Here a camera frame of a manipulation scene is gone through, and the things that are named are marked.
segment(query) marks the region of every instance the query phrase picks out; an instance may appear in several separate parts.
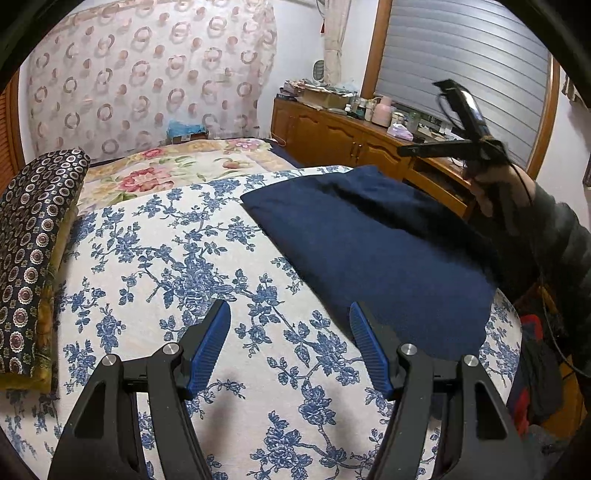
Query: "white wall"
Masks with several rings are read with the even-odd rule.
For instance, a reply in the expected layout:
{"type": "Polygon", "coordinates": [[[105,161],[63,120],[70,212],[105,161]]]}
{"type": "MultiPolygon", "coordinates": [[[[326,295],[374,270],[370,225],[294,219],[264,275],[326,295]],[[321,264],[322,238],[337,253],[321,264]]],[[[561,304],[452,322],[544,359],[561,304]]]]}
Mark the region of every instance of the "white wall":
{"type": "MultiPolygon", "coordinates": [[[[111,0],[85,0],[73,12],[85,10],[111,3],[111,0]]],[[[265,85],[258,102],[258,118],[261,125],[261,136],[269,137],[273,100],[279,88],[287,79],[312,77],[314,62],[323,58],[323,41],[320,36],[322,17],[316,3],[310,0],[274,0],[275,20],[277,22],[277,55],[269,80],[265,85]]],[[[19,122],[21,127],[21,141],[25,160],[35,158],[28,122],[28,102],[26,81],[28,59],[21,66],[21,81],[19,81],[19,122]]]]}
{"type": "MultiPolygon", "coordinates": [[[[561,69],[561,86],[564,78],[561,69]]],[[[591,112],[559,94],[554,130],[537,181],[557,201],[567,203],[587,229],[591,223],[591,192],[582,181],[590,153],[591,112]]]]}
{"type": "Polygon", "coordinates": [[[273,8],[277,23],[277,55],[257,109],[263,137],[269,136],[273,100],[279,88],[289,79],[311,78],[314,62],[324,57],[324,44],[320,36],[322,17],[315,3],[312,6],[275,0],[273,8]]]}
{"type": "Polygon", "coordinates": [[[361,90],[379,0],[352,0],[341,57],[341,79],[361,90]]]}

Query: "blue floral bed sheet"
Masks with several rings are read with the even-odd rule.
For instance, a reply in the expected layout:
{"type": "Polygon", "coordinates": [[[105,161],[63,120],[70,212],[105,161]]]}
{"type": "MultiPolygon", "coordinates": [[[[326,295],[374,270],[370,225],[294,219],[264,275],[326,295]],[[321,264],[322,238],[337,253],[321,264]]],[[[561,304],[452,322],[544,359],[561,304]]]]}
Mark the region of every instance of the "blue floral bed sheet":
{"type": "MultiPolygon", "coordinates": [[[[365,478],[392,404],[359,351],[246,214],[240,195],[320,167],[173,189],[97,210],[74,227],[56,297],[55,393],[0,393],[0,426],[41,480],[97,361],[152,354],[182,337],[216,298],[232,327],[207,390],[187,402],[215,480],[365,478]]],[[[506,401],[521,324],[498,291],[480,360],[506,401]]],[[[150,476],[163,479],[147,396],[138,398],[150,476]]],[[[440,423],[432,419],[418,478],[429,478],[440,423]]]]}

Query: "pink floral blanket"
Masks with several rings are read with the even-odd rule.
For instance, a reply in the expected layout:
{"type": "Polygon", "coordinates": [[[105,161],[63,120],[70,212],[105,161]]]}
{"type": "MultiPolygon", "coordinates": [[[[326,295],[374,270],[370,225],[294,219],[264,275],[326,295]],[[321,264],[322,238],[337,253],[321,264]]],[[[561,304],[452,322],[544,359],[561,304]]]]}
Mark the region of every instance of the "pink floral blanket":
{"type": "Polygon", "coordinates": [[[88,171],[80,215],[193,183],[292,169],[263,140],[194,140],[136,153],[88,171]]]}

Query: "curtain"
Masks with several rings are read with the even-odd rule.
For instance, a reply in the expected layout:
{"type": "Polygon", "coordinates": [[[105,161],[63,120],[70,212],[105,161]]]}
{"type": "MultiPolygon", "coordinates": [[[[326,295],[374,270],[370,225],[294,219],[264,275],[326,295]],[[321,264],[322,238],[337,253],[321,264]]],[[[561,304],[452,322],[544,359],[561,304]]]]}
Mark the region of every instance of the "curtain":
{"type": "Polygon", "coordinates": [[[324,13],[324,81],[340,82],[340,57],[351,0],[326,0],[324,13]]]}
{"type": "Polygon", "coordinates": [[[172,119],[257,137],[276,48],[271,0],[122,0],[70,15],[29,62],[36,154],[124,157],[166,143],[172,119]]]}

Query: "cabinet door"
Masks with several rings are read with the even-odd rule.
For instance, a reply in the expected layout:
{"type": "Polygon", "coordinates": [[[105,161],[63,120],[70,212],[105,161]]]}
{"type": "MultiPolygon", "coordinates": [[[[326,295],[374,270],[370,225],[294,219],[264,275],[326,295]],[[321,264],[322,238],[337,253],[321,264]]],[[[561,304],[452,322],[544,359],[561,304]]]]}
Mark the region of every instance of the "cabinet door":
{"type": "Polygon", "coordinates": [[[312,108],[296,112],[287,152],[305,167],[326,165],[322,152],[322,130],[326,130],[318,112],[312,108]]]}
{"type": "Polygon", "coordinates": [[[327,119],[324,123],[326,132],[322,138],[323,165],[354,167],[361,141],[359,130],[332,119],[327,119]]]}
{"type": "Polygon", "coordinates": [[[293,107],[286,101],[275,99],[273,104],[273,119],[271,121],[271,133],[279,145],[289,143],[289,132],[291,127],[291,118],[294,116],[293,107]]]}
{"type": "Polygon", "coordinates": [[[396,146],[387,140],[366,135],[357,156],[357,165],[376,165],[384,175],[402,180],[396,146]]]}

